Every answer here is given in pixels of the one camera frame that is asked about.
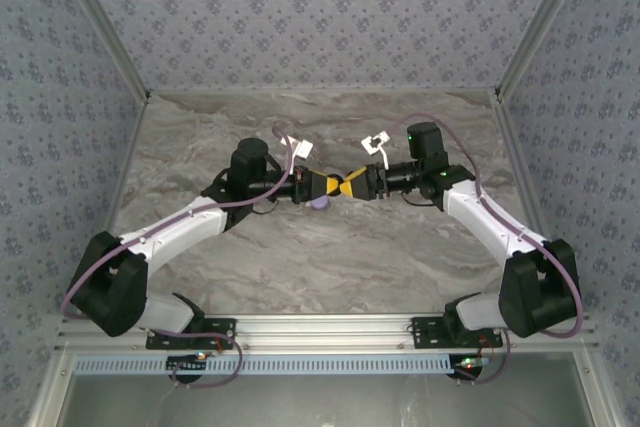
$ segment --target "marble surface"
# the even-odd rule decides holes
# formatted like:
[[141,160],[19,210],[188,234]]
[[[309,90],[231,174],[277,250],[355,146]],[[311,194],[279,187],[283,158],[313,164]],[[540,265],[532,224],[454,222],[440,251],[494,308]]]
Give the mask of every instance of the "marble surface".
[[[274,124],[315,144],[306,165],[344,176],[372,161],[361,139],[420,111],[450,123],[477,157],[486,189],[523,219],[482,92],[185,93],[151,98],[116,232],[138,229],[189,203],[228,165],[242,138],[266,140],[283,162]],[[403,132],[388,144],[390,162],[410,160]],[[452,163],[464,163],[446,137],[445,147]],[[426,312],[497,289],[500,274],[484,247],[437,209],[411,207],[397,195],[372,202],[341,196],[326,211],[282,201],[269,215],[252,215],[173,259],[150,286],[180,292],[209,313]]]

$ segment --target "white connector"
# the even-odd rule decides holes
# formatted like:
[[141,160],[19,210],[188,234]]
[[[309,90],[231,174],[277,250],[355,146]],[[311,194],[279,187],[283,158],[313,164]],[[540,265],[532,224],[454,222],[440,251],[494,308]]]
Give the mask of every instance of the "white connector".
[[390,139],[389,134],[383,130],[378,135],[366,137],[360,142],[364,147],[364,150],[366,150],[369,155],[373,155],[378,152],[382,154],[385,170],[389,169],[389,161],[387,160],[387,153],[384,151],[382,146],[389,142]]
[[[304,139],[298,140],[298,139],[294,139],[291,136],[287,136],[287,137],[289,137],[289,143],[291,144],[291,150],[293,151],[293,159],[291,160],[291,167],[289,168],[289,173],[293,174],[295,158],[300,157],[301,159],[306,159],[307,157],[309,157],[309,154],[311,153],[311,149],[313,149],[313,144],[308,140],[304,140]],[[287,143],[284,141],[284,138],[280,139],[280,143],[282,145],[287,145]]]

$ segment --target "gray patterned wall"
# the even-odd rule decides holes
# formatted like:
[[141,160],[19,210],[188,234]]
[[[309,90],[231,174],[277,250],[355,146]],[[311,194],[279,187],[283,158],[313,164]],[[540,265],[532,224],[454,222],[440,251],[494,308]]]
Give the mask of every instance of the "gray patterned wall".
[[496,85],[540,0],[101,0],[157,89]]
[[545,217],[640,425],[640,0],[567,0],[509,101]]
[[0,0],[0,425],[23,425],[138,107],[76,0]]

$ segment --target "small purple object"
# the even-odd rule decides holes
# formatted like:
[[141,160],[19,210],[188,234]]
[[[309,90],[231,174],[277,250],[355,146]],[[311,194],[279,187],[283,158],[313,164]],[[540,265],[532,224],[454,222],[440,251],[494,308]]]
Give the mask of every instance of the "small purple object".
[[322,197],[318,197],[311,201],[311,208],[313,210],[322,210],[327,207],[329,207],[329,196],[327,195],[323,195]]

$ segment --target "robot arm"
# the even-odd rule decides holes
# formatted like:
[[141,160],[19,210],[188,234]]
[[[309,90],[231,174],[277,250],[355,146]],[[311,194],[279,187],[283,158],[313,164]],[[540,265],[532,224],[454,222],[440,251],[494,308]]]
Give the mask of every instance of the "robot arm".
[[[309,148],[300,148],[304,142],[292,143],[294,153],[303,157],[308,155]],[[229,168],[183,209],[119,237],[108,232],[94,236],[69,290],[109,252],[116,249],[121,252],[104,262],[82,284],[71,303],[110,336],[121,335],[132,327],[169,332],[189,330],[194,315],[201,314],[199,309],[177,295],[147,292],[148,279],[179,253],[231,229],[246,218],[253,210],[249,199],[272,190],[269,200],[290,198],[294,203],[339,193],[340,178],[302,166],[293,166],[290,172],[279,182],[284,172],[269,155],[267,144],[259,139],[240,141],[231,156]]]
[[[571,291],[558,270],[531,242],[554,255],[578,286],[575,256],[563,240],[549,242],[531,232],[502,209],[482,189],[480,197],[494,214],[515,226],[516,234],[498,221],[482,204],[475,177],[460,165],[450,165],[440,129],[433,122],[407,129],[413,162],[369,164],[350,174],[340,186],[343,194],[373,200],[391,192],[417,189],[438,209],[462,223],[503,267],[499,293],[473,294],[445,307],[444,320],[453,339],[460,343],[483,328],[508,327],[528,337],[576,315]],[[371,155],[383,153],[386,132],[367,137],[363,145]]]

